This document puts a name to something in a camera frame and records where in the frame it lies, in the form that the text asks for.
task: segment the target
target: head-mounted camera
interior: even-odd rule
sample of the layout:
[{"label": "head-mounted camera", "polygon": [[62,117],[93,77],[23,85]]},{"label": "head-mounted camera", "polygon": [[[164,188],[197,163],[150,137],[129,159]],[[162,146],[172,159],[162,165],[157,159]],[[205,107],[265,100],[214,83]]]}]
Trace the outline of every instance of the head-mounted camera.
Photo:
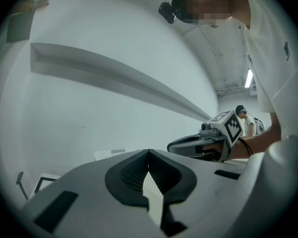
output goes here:
[{"label": "head-mounted camera", "polygon": [[158,11],[170,24],[176,17],[185,23],[198,22],[198,19],[193,19],[193,14],[187,12],[187,0],[172,0],[171,4],[163,2]]}]

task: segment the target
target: white wall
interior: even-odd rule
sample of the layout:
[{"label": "white wall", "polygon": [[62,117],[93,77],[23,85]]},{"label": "white wall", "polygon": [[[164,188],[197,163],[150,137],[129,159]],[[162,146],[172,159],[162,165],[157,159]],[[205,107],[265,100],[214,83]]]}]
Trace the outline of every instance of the white wall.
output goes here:
[{"label": "white wall", "polygon": [[[249,93],[228,94],[219,97],[220,112],[234,110],[238,105],[243,105],[246,110],[253,116],[263,121],[267,127],[271,123],[269,113],[264,113],[259,110],[257,96],[249,96]],[[239,119],[244,130],[244,119]]]},{"label": "white wall", "polygon": [[6,17],[0,26],[0,52],[6,44],[6,33],[8,31],[9,17]]},{"label": "white wall", "polygon": [[[51,2],[45,13],[53,10]],[[122,62],[215,116],[217,96],[200,59],[158,16],[132,0],[80,0],[33,41],[76,47]]]},{"label": "white wall", "polygon": [[[76,78],[125,86],[78,69],[38,63]],[[161,149],[198,132],[201,122],[146,102],[92,85],[33,74],[24,97],[21,145],[33,177],[63,175],[93,161],[94,151]]]},{"label": "white wall", "polygon": [[100,79],[75,68],[32,63],[31,42],[109,57],[159,81],[210,117],[217,114],[217,96],[198,57],[141,4],[51,0],[36,11],[32,26],[29,41],[7,44],[0,55],[0,182],[18,207],[25,202],[15,184],[19,171],[29,194],[43,172],[63,175],[93,161],[98,150],[165,150],[172,140],[196,133],[201,123],[119,92],[33,73],[41,68]]}]

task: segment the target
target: white robot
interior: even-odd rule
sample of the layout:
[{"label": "white robot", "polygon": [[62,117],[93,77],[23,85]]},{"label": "white robot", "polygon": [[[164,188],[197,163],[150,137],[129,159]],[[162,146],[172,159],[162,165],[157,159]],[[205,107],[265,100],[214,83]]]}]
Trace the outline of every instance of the white robot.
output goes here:
[{"label": "white robot", "polygon": [[[139,150],[79,166],[36,194],[20,219],[40,238],[257,237],[297,194],[298,137],[274,143],[246,165],[222,163],[241,131],[235,113],[223,112],[199,134],[169,144],[176,154]],[[219,140],[222,153],[201,151]],[[143,196],[148,172],[163,194],[160,227]]]}]

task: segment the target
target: white panel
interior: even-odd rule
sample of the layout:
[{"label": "white panel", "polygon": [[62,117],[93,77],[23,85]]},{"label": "white panel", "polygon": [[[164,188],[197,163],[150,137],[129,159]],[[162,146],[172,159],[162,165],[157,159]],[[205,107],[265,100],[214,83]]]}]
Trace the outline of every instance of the white panel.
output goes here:
[{"label": "white panel", "polygon": [[[36,59],[40,61],[77,68],[85,72],[97,74],[98,77],[92,82],[89,78],[75,78],[65,70],[58,69],[34,69],[36,73],[49,74],[102,87],[110,91],[137,98],[141,101],[171,109],[172,111],[201,121],[210,118],[203,110],[173,89],[170,89],[156,79],[126,66],[121,62],[81,49],[60,45],[34,43],[32,46],[34,48],[33,54],[37,54],[39,57]],[[123,85],[120,84],[120,87],[117,87],[116,84],[113,83],[113,80]]]},{"label": "white panel", "polygon": [[167,22],[141,4],[130,0],[82,0],[35,42],[107,56],[160,81],[209,116],[217,114],[216,93],[197,55]]},{"label": "white panel", "polygon": [[225,88],[241,86],[244,71],[247,73],[246,45],[241,34],[240,23],[232,19],[219,24],[218,28],[203,26],[205,35],[213,45]]},{"label": "white panel", "polygon": [[203,65],[207,69],[215,89],[225,88],[220,64],[217,62],[218,52],[209,43],[207,36],[203,35],[199,28],[195,28],[185,34],[184,38],[193,47],[201,61],[203,61]]},{"label": "white panel", "polygon": [[94,152],[95,161],[100,161],[112,157],[111,150]]},{"label": "white panel", "polygon": [[157,226],[160,226],[163,207],[163,195],[148,172],[143,185],[144,196],[149,200],[148,214]]}]

